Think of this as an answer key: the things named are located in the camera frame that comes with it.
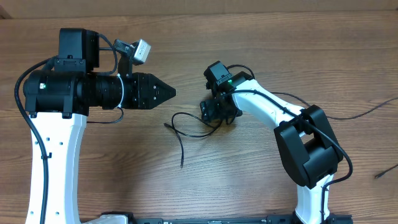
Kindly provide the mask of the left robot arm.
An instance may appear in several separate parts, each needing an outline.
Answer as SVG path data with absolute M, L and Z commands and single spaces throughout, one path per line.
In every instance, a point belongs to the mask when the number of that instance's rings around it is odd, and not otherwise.
M 28 69 L 14 97 L 32 133 L 32 174 L 27 223 L 79 223 L 78 167 L 90 108 L 151 110 L 176 95 L 150 73 L 133 71 L 150 51 L 144 40 L 109 42 L 111 71 L 101 72 L 93 30 L 63 28 L 58 54 Z

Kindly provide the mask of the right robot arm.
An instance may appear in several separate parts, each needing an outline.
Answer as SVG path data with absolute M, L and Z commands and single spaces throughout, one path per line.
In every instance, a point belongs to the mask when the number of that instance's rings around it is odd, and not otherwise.
M 336 223 L 328 209 L 328 190 L 343 154 L 324 111 L 316 105 L 303 108 L 288 103 L 252 75 L 233 75 L 220 61 L 203 74 L 213 96 L 200 104 L 203 120 L 247 112 L 273 130 L 282 165 L 297 184 L 292 223 Z

